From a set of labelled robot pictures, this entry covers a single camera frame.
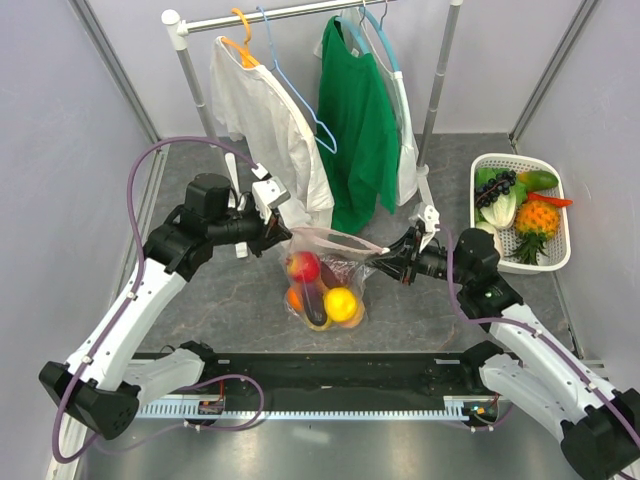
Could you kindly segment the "red apple toy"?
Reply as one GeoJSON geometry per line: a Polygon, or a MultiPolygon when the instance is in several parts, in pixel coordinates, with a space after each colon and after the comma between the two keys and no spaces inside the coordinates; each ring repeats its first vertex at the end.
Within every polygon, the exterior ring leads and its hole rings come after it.
{"type": "Polygon", "coordinates": [[[321,263],[317,255],[309,251],[291,253],[285,261],[286,272],[297,283],[314,282],[321,272],[321,263]]]}

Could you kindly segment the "dark red mangosteen toy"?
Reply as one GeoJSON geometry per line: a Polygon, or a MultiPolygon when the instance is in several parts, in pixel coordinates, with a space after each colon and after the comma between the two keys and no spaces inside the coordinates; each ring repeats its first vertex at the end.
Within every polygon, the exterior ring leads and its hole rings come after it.
{"type": "Polygon", "coordinates": [[[336,282],[341,286],[348,285],[357,270],[358,263],[343,255],[328,254],[324,258],[324,263],[331,270],[336,282]]]}

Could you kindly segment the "yellow-orange mango toy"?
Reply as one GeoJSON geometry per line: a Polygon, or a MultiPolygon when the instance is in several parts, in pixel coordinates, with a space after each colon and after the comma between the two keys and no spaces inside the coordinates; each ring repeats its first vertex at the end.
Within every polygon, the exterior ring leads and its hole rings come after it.
{"type": "Polygon", "coordinates": [[[363,318],[365,316],[365,313],[366,313],[366,309],[365,309],[364,305],[360,304],[358,309],[357,309],[357,311],[355,312],[354,316],[350,320],[344,322],[342,324],[342,326],[344,328],[355,328],[355,327],[357,327],[362,322],[362,320],[363,320],[363,318]]]}

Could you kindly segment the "orange toy fruit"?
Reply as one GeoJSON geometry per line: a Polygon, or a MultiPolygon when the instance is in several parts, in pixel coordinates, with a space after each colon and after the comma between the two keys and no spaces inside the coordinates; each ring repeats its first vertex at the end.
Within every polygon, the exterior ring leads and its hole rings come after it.
{"type": "Polygon", "coordinates": [[[295,312],[300,313],[304,311],[303,297],[297,287],[289,287],[286,293],[286,301],[295,312]]]}

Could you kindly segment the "yellow pear toy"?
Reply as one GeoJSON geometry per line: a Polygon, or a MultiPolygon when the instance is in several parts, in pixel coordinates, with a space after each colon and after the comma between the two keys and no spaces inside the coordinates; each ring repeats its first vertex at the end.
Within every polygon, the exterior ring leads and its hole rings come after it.
{"type": "Polygon", "coordinates": [[[344,324],[352,321],[358,307],[357,297],[346,287],[330,289],[324,296],[325,312],[333,322],[344,324]]]}

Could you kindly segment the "clear pink-dotted zip bag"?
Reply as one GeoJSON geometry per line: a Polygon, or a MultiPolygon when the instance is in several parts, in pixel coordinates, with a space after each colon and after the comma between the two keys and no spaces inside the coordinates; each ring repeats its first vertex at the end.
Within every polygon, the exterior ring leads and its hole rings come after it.
{"type": "MultiPolygon", "coordinates": [[[[285,245],[285,253],[282,257],[282,264],[284,273],[288,281],[288,289],[290,286],[295,286],[299,289],[303,297],[303,285],[305,283],[297,283],[289,278],[286,272],[285,261],[286,258],[293,252],[297,251],[309,251],[318,256],[321,263],[320,276],[316,280],[321,280],[325,286],[325,292],[336,287],[346,287],[350,289],[358,299],[359,305],[364,304],[364,291],[365,280],[372,272],[372,268],[365,264],[365,261],[370,256],[376,256],[383,253],[387,247],[381,247],[360,237],[342,233],[336,230],[332,230],[324,227],[310,227],[300,226],[292,230],[293,237],[285,245]],[[349,259],[352,259],[358,263],[357,270],[355,271],[352,281],[346,285],[341,286],[336,282],[334,275],[328,266],[324,263],[324,258],[328,254],[343,255],[349,259]]],[[[327,324],[324,327],[316,327],[310,323],[307,319],[305,311],[295,312],[286,301],[286,293],[284,295],[284,306],[287,313],[302,321],[309,329],[316,332],[323,332],[332,328],[353,329],[344,328],[341,323],[333,322],[329,317],[327,324]]]]}

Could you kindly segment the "purple eggplant toy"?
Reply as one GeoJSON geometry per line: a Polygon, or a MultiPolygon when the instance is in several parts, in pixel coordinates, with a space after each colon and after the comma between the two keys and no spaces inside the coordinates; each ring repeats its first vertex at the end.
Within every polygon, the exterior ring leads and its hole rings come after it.
{"type": "Polygon", "coordinates": [[[324,327],[328,316],[324,308],[325,286],[321,280],[303,285],[303,306],[307,319],[316,327],[324,327]]]}

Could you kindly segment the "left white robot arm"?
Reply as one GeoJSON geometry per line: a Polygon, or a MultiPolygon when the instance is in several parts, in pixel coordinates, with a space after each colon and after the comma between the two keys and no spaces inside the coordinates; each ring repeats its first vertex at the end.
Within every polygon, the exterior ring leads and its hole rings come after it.
{"type": "Polygon", "coordinates": [[[219,369],[204,346],[187,342],[169,355],[133,368],[130,361],[169,302],[207,263],[214,248],[244,243],[254,256],[290,238],[279,206],[289,200],[271,175],[229,205],[230,180],[199,174],[183,203],[152,230],[126,288],[88,339],[63,363],[49,361],[39,380],[63,411],[105,440],[120,436],[140,408],[192,387],[208,393],[219,369]]]}

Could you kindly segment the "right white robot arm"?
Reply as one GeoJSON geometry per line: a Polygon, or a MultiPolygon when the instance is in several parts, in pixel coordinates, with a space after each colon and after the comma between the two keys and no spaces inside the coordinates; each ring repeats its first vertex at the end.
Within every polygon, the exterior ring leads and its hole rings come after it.
{"type": "Polygon", "coordinates": [[[498,393],[534,419],[581,478],[626,478],[639,460],[638,391],[619,390],[548,331],[499,273],[489,233],[468,228],[444,247],[423,236],[417,223],[366,263],[406,285],[417,275],[446,281],[455,314],[492,336],[468,350],[460,386],[498,393]]]}

